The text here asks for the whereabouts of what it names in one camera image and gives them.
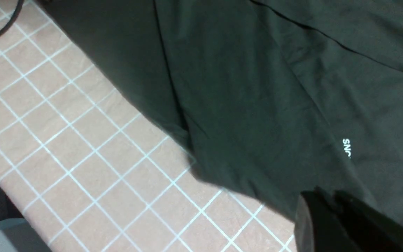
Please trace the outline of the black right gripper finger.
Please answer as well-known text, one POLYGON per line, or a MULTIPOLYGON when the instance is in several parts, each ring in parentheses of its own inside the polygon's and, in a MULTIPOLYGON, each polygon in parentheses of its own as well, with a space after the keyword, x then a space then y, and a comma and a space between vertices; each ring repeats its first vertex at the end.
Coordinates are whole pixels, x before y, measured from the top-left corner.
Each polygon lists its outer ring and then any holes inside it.
POLYGON ((294 237, 299 252, 403 252, 403 226, 342 190, 303 191, 294 237))

